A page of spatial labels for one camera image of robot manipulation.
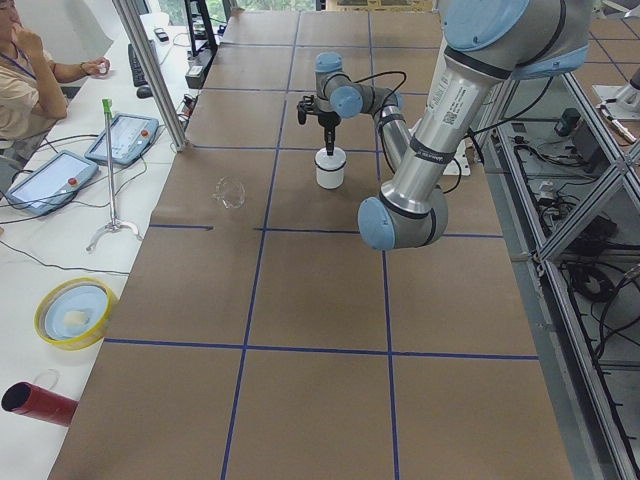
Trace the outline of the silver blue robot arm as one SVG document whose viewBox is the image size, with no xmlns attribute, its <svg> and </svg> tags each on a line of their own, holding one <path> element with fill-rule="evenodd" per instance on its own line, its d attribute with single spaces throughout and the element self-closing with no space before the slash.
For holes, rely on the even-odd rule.
<svg viewBox="0 0 640 480">
<path fill-rule="evenodd" d="M 398 95 L 352 81 L 334 52 L 317 56 L 314 106 L 340 118 L 369 114 L 394 170 L 358 210 L 364 242 L 382 251 L 422 247 L 448 223 L 438 182 L 489 91 L 506 80 L 554 77 L 587 57 L 589 1 L 452 1 L 442 20 L 440 72 L 423 118 L 409 129 Z"/>
</svg>

